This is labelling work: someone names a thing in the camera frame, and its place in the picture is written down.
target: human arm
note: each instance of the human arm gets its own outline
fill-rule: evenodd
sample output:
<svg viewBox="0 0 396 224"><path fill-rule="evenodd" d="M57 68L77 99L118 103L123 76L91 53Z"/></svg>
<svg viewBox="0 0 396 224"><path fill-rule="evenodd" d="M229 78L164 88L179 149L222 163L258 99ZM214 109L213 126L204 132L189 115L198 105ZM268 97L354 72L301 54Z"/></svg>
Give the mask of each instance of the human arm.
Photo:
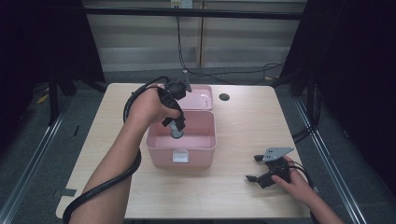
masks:
<svg viewBox="0 0 396 224"><path fill-rule="evenodd" d="M285 159L291 163L292 159L285 156ZM344 223L334 211L327 205L307 184L303 176L293 168L290 168L290 183L286 182L277 175L272 179L281 188L287 191L297 201L304 203L317 219L318 223Z"/></svg>
<svg viewBox="0 0 396 224"><path fill-rule="evenodd" d="M156 89L144 91L132 104L115 142L93 172L83 192L125 172L135 160L140 142L149 125L164 118L177 118L179 112L161 104ZM70 223L122 223L128 203L131 177L93 197L77 208Z"/></svg>

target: gray floor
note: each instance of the gray floor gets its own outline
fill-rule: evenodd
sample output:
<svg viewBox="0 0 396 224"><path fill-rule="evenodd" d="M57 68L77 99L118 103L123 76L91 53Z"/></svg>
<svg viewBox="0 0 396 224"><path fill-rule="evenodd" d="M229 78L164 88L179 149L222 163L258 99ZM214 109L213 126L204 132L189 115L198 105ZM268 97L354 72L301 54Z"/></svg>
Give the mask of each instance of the gray floor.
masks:
<svg viewBox="0 0 396 224"><path fill-rule="evenodd" d="M254 71L254 68L211 68L207 73L224 71ZM107 84L112 82L147 82L154 77L176 77L180 69L136 71L124 73L106 73ZM217 76L232 83L250 84L261 80L259 85L271 81L262 80L263 73L231 74ZM276 72L268 72L269 77L275 77ZM191 76L191 83L224 84L212 77ZM49 145L43 161L24 195L23 200L12 219L12 223L62 223L55 216L59 202L56 190L63 189L70 176L78 153L91 127L97 108L103 94L82 83L76 83L77 94L72 97L70 106L64 113L64 119L58 132ZM18 131L15 133L8 150L0 159L0 206L7 201L8 196L16 186L25 167L48 128L50 117L49 101L37 105L35 100L42 94L37 88L35 99L26 110ZM291 133L297 133L304 127L303 120L297 110L295 99L290 96L289 85L276 88L276 94L290 127ZM66 102L61 95L61 105ZM355 196L368 223L394 223L396 220L396 200L387 187L361 157L355 144L345 138L343 129L326 106L321 111L318 130L325 144L332 153L343 178L350 191ZM308 136L297 145L304 167L311 175L315 185L320 189L320 196L339 214L346 223L353 223L345 205L339 196L321 157ZM266 220L216 220L215 223L312 223L306 219L266 219ZM150 223L197 223L196 220L153 220Z"/></svg>

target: human hand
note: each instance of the human hand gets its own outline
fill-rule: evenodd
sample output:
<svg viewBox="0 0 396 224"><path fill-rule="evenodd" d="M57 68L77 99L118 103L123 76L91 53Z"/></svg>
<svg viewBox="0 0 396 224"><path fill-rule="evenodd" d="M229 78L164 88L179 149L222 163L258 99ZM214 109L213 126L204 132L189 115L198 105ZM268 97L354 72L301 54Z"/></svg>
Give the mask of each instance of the human hand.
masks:
<svg viewBox="0 0 396 224"><path fill-rule="evenodd" d="M151 123L161 121L165 118L177 119L180 112L163 105L158 96L157 84L140 94L131 106L126 122L139 122L148 127Z"/></svg>
<svg viewBox="0 0 396 224"><path fill-rule="evenodd" d="M288 161L289 165L294 165L291 158L288 156L284 156L284 158ZM295 168L290 168L290 183L277 175L273 175L271 178L282 189L285 189L293 198L302 203L309 203L309 200L317 195Z"/></svg>

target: pink plastic bin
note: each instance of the pink plastic bin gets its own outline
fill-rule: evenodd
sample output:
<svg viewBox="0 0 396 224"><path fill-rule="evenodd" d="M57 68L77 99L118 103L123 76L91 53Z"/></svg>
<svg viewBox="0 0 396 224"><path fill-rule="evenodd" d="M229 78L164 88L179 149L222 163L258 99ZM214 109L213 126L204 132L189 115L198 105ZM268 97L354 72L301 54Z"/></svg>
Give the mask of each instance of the pink plastic bin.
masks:
<svg viewBox="0 0 396 224"><path fill-rule="evenodd" d="M147 146L156 166L207 167L216 147L215 116L212 112L212 91L209 86L192 86L179 101L186 118L184 135L175 139L169 127L159 123L148 128Z"/></svg>

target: wooden table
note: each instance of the wooden table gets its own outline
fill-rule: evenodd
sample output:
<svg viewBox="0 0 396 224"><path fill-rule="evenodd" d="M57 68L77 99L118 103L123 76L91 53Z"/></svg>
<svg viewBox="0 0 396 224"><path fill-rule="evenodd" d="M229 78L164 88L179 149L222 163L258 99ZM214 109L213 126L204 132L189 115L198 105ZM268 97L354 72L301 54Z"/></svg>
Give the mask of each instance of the wooden table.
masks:
<svg viewBox="0 0 396 224"><path fill-rule="evenodd" d="M126 100L141 84L111 84L70 176L57 211L79 196L95 167L122 126ZM160 168L153 165L145 134L142 163L132 179L125 218L273 218L309 217L309 210L280 187L262 189L245 175L262 175L267 167L253 156L268 147L294 147L274 89L259 86L211 85L216 116L217 146L209 168ZM229 101L219 95L227 93ZM301 162L297 150L288 154Z"/></svg>

